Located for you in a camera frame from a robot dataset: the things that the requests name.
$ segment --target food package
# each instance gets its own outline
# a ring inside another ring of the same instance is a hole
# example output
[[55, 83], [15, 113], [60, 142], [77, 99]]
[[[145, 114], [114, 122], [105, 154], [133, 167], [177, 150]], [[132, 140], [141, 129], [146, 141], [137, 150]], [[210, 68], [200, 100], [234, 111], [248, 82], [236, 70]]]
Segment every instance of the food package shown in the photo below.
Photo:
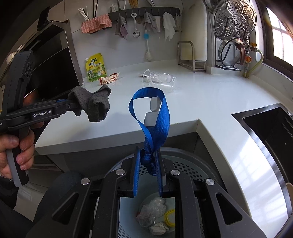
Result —
[[86, 59], [86, 61], [86, 72], [90, 82], [107, 76], [101, 53], [92, 55], [89, 59]]
[[118, 79], [118, 77], [119, 77], [119, 73], [113, 73], [107, 77], [101, 77], [100, 78], [100, 85], [115, 82]]

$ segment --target purple cloth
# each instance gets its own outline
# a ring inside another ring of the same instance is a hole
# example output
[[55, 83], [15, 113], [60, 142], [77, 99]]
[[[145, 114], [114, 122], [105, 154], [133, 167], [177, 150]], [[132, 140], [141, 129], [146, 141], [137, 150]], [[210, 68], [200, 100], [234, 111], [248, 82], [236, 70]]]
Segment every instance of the purple cloth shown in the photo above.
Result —
[[119, 16], [118, 20], [117, 20], [115, 35], [118, 35], [118, 36], [126, 39], [128, 32], [125, 28], [125, 25], [126, 25], [125, 18], [123, 16]]

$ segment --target blue ribbon loop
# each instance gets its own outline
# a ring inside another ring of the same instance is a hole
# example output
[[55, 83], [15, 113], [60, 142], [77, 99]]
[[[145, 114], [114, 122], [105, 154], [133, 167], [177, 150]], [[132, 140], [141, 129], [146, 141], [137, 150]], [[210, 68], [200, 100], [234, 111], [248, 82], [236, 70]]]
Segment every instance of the blue ribbon loop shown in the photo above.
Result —
[[[162, 105], [157, 117], [156, 125], [154, 127], [146, 127], [136, 118], [133, 109], [133, 100], [153, 97], [159, 97]], [[144, 149], [142, 149], [140, 153], [140, 163], [146, 166], [146, 170], [149, 174], [160, 177], [160, 167], [158, 162], [156, 162], [158, 159], [154, 156], [154, 153], [165, 143], [169, 132], [170, 113], [165, 95], [162, 90], [157, 88], [142, 88], [133, 95], [129, 102], [128, 109], [130, 114], [138, 121], [146, 136], [144, 140]]]

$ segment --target trash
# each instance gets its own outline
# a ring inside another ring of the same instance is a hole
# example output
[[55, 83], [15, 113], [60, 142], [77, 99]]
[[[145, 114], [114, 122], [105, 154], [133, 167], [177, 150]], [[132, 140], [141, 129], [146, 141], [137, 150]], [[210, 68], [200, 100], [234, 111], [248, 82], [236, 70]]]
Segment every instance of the trash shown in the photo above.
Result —
[[169, 220], [169, 215], [172, 214], [172, 213], [175, 213], [175, 209], [167, 211], [165, 213], [165, 215], [164, 215], [165, 223], [169, 227], [174, 227], [175, 226], [175, 223], [170, 222], [170, 220]]
[[113, 74], [110, 74], [107, 77], [101, 77], [99, 79], [100, 85], [115, 82], [118, 79], [118, 77], [119, 77], [119, 73], [113, 73]]
[[163, 222], [159, 222], [155, 224], [154, 226], [149, 227], [150, 233], [155, 236], [162, 235], [168, 230], [169, 228]]
[[149, 204], [143, 205], [140, 213], [136, 216], [136, 220], [142, 227], [153, 225], [156, 218], [164, 215], [166, 206], [163, 198], [155, 198]]

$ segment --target white towel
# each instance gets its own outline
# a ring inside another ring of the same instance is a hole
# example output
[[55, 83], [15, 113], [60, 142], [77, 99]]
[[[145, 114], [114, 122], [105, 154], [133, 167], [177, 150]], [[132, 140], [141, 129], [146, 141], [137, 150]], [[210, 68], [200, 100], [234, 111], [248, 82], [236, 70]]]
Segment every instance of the white towel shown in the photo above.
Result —
[[175, 34], [174, 27], [176, 26], [174, 17], [165, 12], [163, 15], [163, 25], [165, 28], [165, 40], [169, 37], [169, 40], [171, 40]]

